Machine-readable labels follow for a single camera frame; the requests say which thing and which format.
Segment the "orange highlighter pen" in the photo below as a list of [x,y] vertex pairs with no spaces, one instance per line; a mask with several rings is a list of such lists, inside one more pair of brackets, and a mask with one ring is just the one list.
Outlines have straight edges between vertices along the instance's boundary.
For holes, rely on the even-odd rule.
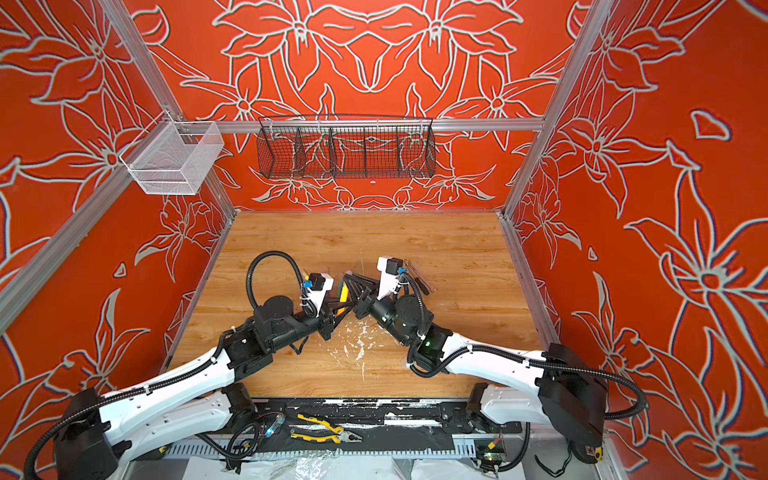
[[[342,288],[341,288],[341,291],[340,291],[340,297],[339,297],[339,301],[340,301],[342,304],[346,304],[346,303],[347,303],[347,301],[348,301],[348,299],[349,299],[349,288],[348,288],[348,286],[347,286],[346,284],[343,284],[343,285],[342,285]],[[337,310],[337,314],[338,314],[338,315],[341,315],[341,314],[345,313],[345,312],[346,312],[346,310],[347,310],[347,307],[340,307],[340,308]]]

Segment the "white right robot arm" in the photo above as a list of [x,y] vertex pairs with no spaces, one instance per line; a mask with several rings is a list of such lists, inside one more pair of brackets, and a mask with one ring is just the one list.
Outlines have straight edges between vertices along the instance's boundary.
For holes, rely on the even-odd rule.
[[561,344],[513,350],[438,326],[406,271],[383,273],[377,280],[347,273],[343,288],[356,316],[372,317],[406,348],[406,365],[416,376],[479,378],[468,403],[471,414],[498,426],[547,425],[584,463],[597,462],[606,421],[636,417],[648,408],[636,383],[588,367]]

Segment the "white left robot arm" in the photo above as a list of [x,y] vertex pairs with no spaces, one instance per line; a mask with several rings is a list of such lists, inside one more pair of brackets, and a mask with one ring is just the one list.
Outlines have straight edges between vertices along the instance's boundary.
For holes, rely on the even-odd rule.
[[[256,300],[253,274],[264,260],[286,260],[296,275],[298,305],[286,296]],[[282,251],[259,254],[246,272],[251,316],[224,331],[215,347],[196,359],[140,385],[99,395],[76,394],[65,413],[31,447],[23,476],[36,479],[37,461],[52,445],[60,479],[107,479],[119,468],[162,446],[189,436],[208,436],[233,420],[252,420],[254,407],[244,379],[268,367],[282,349],[300,353],[313,334],[329,339],[342,304],[330,296],[327,273],[304,275]]]

